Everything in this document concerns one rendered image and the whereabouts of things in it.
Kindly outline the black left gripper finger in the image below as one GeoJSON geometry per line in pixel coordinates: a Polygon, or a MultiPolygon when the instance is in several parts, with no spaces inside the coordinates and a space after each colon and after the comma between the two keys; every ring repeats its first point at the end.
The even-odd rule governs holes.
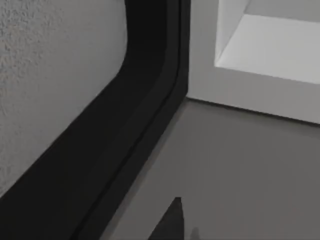
{"type": "Polygon", "coordinates": [[[185,219],[181,197],[175,197],[147,240],[184,240],[185,219]]]}

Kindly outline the black curved edge strip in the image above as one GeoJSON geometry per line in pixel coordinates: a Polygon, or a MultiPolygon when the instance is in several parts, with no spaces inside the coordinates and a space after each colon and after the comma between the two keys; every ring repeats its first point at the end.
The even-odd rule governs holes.
{"type": "Polygon", "coordinates": [[[188,92],[191,0],[124,0],[115,78],[0,198],[0,240],[100,240],[188,92]]]}

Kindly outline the white open cabinet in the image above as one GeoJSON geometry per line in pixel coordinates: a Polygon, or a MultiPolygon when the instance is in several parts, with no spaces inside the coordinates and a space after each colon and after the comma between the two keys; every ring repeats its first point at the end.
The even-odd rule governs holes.
{"type": "Polygon", "coordinates": [[[320,124],[320,0],[191,0],[187,95],[320,124]]]}

